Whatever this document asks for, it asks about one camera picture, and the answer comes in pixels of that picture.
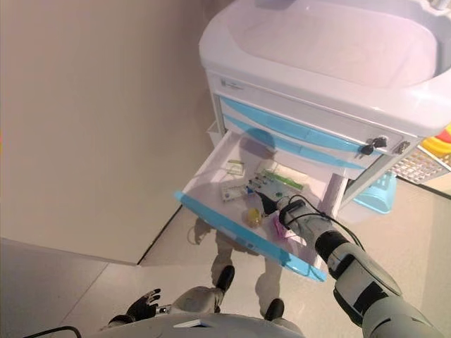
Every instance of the wire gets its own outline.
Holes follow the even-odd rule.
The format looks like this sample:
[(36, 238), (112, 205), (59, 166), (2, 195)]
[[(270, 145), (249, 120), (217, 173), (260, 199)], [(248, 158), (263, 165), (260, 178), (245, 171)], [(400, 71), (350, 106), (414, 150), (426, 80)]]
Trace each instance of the wire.
[(329, 215), (325, 214), (324, 212), (322, 212), (322, 211), (318, 210), (317, 208), (315, 208), (315, 206), (305, 196), (302, 196), (302, 195), (299, 195), (299, 194), (293, 195), (293, 196), (290, 197), (290, 200), (288, 201), (288, 204), (291, 204), (292, 200), (295, 197), (299, 197), (302, 200), (304, 200), (307, 204), (309, 204), (309, 206), (312, 209), (314, 209), (316, 211), (316, 213), (306, 213), (304, 215), (297, 216), (297, 217), (293, 218), (292, 220), (290, 220), (290, 222), (288, 222), (287, 225), (290, 224), (291, 222), (294, 222), (295, 220), (298, 220), (299, 218), (302, 218), (302, 217), (305, 217), (305, 216), (313, 216), (313, 215), (321, 216), (323, 218), (326, 218), (326, 219), (330, 220), (331, 222), (334, 222), (336, 225), (340, 226), (344, 231), (347, 232), (347, 234), (349, 236), (351, 236), (351, 238), (354, 241), (354, 243), (357, 246), (360, 246), (360, 248), (363, 251), (365, 251), (365, 248), (364, 248), (363, 244), (360, 242), (360, 239), (357, 237), (357, 235), (355, 233), (353, 233), (353, 231), (351, 231), (351, 229), (349, 229), (348, 227), (345, 227), (343, 224), (338, 222), (335, 218), (332, 218)]
[(42, 331), (42, 332), (39, 332), (39, 333), (35, 333), (35, 334), (32, 334), (30, 336), (26, 336), (26, 337), (23, 337), (23, 338), (41, 337), (41, 336), (44, 336), (46, 334), (51, 334), (51, 333), (58, 332), (58, 331), (72, 331), (73, 333), (75, 333), (75, 336), (77, 336), (77, 338), (82, 338), (82, 335), (80, 334), (80, 331), (78, 331), (78, 329), (76, 327), (73, 327), (73, 326), (55, 327), (54, 329), (50, 329), (50, 330)]

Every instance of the drawer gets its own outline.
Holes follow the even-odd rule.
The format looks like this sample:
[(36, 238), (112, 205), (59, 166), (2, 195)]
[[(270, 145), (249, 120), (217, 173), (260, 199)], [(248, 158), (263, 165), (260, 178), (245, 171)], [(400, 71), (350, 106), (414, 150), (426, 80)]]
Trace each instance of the drawer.
[(371, 121), (360, 120), (346, 112), (228, 79), (215, 73), (208, 72), (207, 76), (213, 94), (264, 109), (276, 116), (341, 139), (364, 145), (369, 139), (384, 136), (387, 139), (387, 147), (379, 149), (382, 154), (391, 154), (403, 141), (416, 142), (414, 135), (377, 125)]
[(272, 153), (262, 143), (228, 131), (182, 192), (175, 193), (182, 205), (196, 213), (212, 227), (254, 250), (279, 262), (282, 266), (314, 280), (324, 281), (326, 270), (314, 249), (277, 238), (272, 217), (264, 218), (261, 227), (250, 228), (245, 224), (249, 207), (262, 210), (256, 194), (224, 202), (220, 182), (233, 179), (227, 173), (229, 160), (240, 160), (245, 166), (245, 179), (253, 178), (260, 162), (273, 160), (301, 171), (309, 176), (308, 186), (302, 190), (314, 205), (332, 214), (338, 209), (347, 179), (334, 175), (326, 168), (305, 161), (298, 156), (278, 151)]
[(353, 163), (340, 160), (321, 151), (310, 149), (306, 146), (290, 142), (282, 137), (277, 137), (273, 133), (252, 127), (239, 120), (224, 115), (225, 127), (237, 134), (246, 134), (249, 137), (261, 142), (275, 154), (285, 154), (285, 164), (291, 168), (295, 167), (293, 163), (297, 158), (302, 161), (309, 161), (317, 168), (330, 171), (337, 175), (356, 179), (364, 172), (364, 168)]
[(368, 168), (381, 155), (376, 149), (369, 156), (360, 156), (361, 144), (326, 134), (306, 125), (294, 123), (264, 110), (227, 98), (221, 98), (220, 102), (224, 122), (229, 127), (234, 120), (239, 120), (249, 127), (264, 130), (294, 144), (306, 146), (323, 154), (329, 154), (346, 163), (351, 163), (348, 168)]

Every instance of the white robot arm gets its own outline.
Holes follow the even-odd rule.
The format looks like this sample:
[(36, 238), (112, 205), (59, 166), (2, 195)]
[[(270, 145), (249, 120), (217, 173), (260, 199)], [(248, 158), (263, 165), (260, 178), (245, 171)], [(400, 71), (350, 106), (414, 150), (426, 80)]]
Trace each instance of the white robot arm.
[(364, 337), (442, 337), (402, 298), (396, 281), (333, 227), (330, 217), (303, 199), (283, 198), (276, 205), (280, 223), (327, 263), (336, 280), (333, 295), (351, 321), (362, 327)]

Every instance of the beige wall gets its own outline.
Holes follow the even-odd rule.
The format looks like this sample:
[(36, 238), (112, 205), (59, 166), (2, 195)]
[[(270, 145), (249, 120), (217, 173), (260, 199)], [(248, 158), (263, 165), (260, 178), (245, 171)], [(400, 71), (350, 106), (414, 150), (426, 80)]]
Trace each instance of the beige wall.
[(136, 263), (206, 158), (221, 1), (1, 2), (1, 236)]

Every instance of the white cart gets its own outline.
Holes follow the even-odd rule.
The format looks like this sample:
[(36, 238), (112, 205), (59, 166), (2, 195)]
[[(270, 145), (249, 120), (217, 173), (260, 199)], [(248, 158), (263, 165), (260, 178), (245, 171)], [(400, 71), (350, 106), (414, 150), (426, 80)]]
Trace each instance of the white cart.
[(295, 272), (324, 280), (302, 244), (251, 229), (249, 202), (224, 203), (219, 182), (238, 159), (265, 158), (310, 176), (303, 192), (339, 207), (451, 121), (451, 15), (426, 0), (237, 0), (200, 42), (221, 138), (180, 202)]

